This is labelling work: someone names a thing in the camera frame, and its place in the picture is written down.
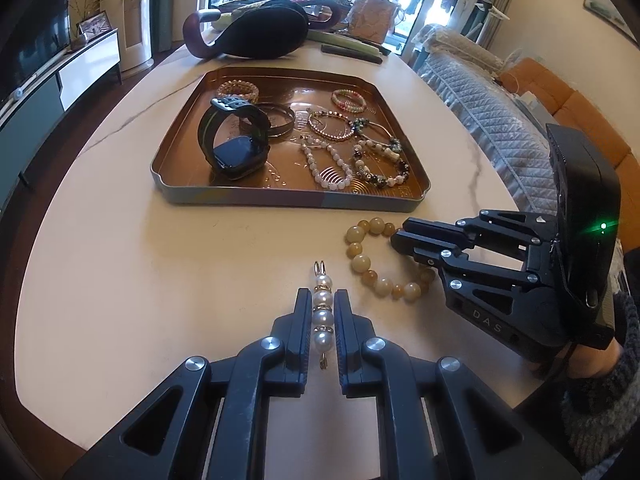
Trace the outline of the grey knitted sleeve forearm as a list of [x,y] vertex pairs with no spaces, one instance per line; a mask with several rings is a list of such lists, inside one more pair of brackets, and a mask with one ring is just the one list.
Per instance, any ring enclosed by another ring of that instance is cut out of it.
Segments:
[[601,377],[570,380],[562,401],[568,447],[589,479],[611,470],[639,422],[638,309],[623,292],[614,296],[614,308],[625,327],[620,357]]

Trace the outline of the person's right hand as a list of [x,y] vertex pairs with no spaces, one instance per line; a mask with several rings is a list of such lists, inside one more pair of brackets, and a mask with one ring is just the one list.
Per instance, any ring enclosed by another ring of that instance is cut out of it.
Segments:
[[550,372],[542,371],[542,363],[526,362],[526,365],[539,376],[550,377],[556,373],[559,378],[586,379],[610,374],[622,354],[623,347],[616,339],[612,339],[604,350],[568,344],[548,362]]

